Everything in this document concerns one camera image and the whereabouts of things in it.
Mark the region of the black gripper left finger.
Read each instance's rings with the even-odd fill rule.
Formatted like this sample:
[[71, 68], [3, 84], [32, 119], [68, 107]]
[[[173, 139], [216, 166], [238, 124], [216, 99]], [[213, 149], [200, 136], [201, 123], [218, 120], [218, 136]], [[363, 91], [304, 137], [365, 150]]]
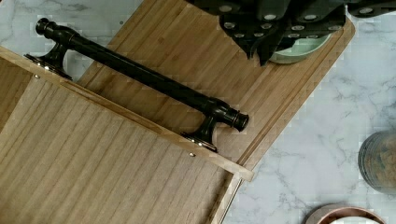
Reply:
[[273, 22], [259, 21], [252, 14], [220, 15], [219, 25], [249, 59], [262, 40], [275, 28]]

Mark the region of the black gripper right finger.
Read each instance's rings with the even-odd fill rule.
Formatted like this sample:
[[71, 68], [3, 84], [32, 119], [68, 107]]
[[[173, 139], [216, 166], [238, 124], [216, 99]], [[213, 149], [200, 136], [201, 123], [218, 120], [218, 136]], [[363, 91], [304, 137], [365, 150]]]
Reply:
[[316, 39], [343, 28], [345, 4], [288, 4], [275, 30], [260, 41], [257, 53], [265, 65], [276, 51], [290, 48], [297, 39]]

